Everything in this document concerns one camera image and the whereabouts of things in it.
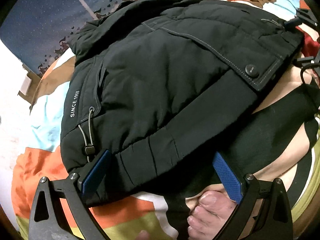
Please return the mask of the person's left hand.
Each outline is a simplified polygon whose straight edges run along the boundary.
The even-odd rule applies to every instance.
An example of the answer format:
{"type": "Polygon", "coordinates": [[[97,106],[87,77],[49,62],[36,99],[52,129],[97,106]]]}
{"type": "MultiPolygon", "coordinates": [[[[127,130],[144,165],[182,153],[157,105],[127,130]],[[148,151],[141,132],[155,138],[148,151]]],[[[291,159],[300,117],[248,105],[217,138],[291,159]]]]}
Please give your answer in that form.
{"type": "Polygon", "coordinates": [[[183,198],[167,212],[169,224],[178,231],[177,239],[214,239],[236,208],[221,184],[206,187],[183,198]]]}

